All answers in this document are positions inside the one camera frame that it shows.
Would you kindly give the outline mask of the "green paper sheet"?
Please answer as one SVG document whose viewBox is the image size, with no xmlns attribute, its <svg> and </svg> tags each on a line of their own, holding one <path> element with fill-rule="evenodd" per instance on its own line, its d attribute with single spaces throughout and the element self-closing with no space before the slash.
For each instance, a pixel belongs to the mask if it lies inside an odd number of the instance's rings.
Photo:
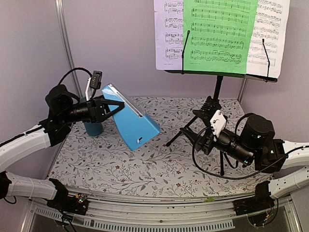
<svg viewBox="0 0 309 232">
<path fill-rule="evenodd" d="M 185 0 L 183 68 L 245 74 L 258 2 Z"/>
</svg>

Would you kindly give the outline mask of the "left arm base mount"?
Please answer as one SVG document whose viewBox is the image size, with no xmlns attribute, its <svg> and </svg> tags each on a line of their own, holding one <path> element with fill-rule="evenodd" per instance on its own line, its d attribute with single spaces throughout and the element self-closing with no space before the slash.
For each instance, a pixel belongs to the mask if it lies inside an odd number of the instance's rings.
<svg viewBox="0 0 309 232">
<path fill-rule="evenodd" d="M 52 200 L 47 200 L 47 206 L 58 210 L 59 212 L 69 212 L 78 215 L 86 215 L 88 210 L 89 201 L 87 195 L 78 193 L 74 196 L 69 196 L 69 191 L 58 180 L 49 178 L 55 188 L 56 195 Z"/>
</svg>

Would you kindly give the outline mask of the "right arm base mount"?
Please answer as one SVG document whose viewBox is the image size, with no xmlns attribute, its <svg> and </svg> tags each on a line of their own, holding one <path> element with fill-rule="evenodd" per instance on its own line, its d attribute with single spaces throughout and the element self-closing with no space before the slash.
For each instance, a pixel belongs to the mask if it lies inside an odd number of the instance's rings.
<svg viewBox="0 0 309 232">
<path fill-rule="evenodd" d="M 274 207 L 275 203 L 274 199 L 270 197 L 269 184 L 270 181 L 259 183 L 255 187 L 253 197 L 233 201 L 236 215 L 244 215 Z"/>
</svg>

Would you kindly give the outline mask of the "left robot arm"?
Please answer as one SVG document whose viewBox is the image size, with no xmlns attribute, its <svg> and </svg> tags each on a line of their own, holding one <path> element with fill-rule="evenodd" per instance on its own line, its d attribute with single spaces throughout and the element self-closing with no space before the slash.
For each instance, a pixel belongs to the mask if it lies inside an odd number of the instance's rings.
<svg viewBox="0 0 309 232">
<path fill-rule="evenodd" d="M 22 177 L 18 183 L 6 168 L 36 151 L 63 142 L 72 124 L 80 121 L 101 123 L 124 109 L 125 104 L 103 96 L 81 102 L 77 95 L 68 92 L 64 84 L 53 87 L 45 101 L 49 107 L 47 119 L 0 144 L 0 197 L 3 199 L 21 190 L 20 196 L 53 200 L 60 209 L 67 210 L 72 200 L 58 180 Z"/>
</svg>

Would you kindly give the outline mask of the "white sheet music page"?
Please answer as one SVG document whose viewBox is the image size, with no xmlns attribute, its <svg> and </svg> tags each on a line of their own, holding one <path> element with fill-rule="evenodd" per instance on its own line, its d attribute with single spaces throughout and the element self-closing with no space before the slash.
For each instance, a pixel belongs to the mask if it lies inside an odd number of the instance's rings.
<svg viewBox="0 0 309 232">
<path fill-rule="evenodd" d="M 289 9 L 289 0 L 258 1 L 247 58 L 247 74 L 279 77 Z"/>
</svg>

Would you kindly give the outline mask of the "blue metronome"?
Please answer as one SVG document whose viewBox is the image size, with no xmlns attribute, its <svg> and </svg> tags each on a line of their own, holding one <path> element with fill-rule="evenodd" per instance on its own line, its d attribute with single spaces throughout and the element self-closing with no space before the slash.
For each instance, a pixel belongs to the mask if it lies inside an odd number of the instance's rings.
<svg viewBox="0 0 309 232">
<path fill-rule="evenodd" d="M 114 84 L 110 83 L 103 87 L 102 94 L 107 100 L 124 103 L 124 108 L 113 115 L 113 119 L 130 150 L 138 149 L 160 133 L 160 126 Z"/>
</svg>

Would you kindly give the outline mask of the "purple paper sheet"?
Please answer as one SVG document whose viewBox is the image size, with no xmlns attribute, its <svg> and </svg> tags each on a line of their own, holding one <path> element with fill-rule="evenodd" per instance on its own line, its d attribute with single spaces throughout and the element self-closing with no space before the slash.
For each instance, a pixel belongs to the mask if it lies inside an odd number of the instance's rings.
<svg viewBox="0 0 309 232">
<path fill-rule="evenodd" d="M 157 70 L 180 70 L 183 52 L 183 1 L 154 0 Z"/>
</svg>

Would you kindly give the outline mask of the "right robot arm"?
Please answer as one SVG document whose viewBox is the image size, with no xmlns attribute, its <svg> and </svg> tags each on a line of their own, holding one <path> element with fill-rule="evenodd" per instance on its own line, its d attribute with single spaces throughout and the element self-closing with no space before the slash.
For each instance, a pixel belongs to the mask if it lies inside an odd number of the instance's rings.
<svg viewBox="0 0 309 232">
<path fill-rule="evenodd" d="M 203 118 L 206 127 L 200 133 L 188 127 L 180 131 L 192 143 L 193 151 L 202 150 L 207 155 L 216 148 L 244 166 L 253 163 L 258 174 L 302 167 L 282 178 L 256 185 L 255 196 L 249 204 L 254 211 L 259 211 L 267 205 L 268 199 L 277 199 L 309 184 L 309 144 L 274 139 L 272 122 L 257 114 L 248 113 L 244 118 L 247 121 L 240 135 L 226 129 L 227 117 L 219 110 Z"/>
</svg>

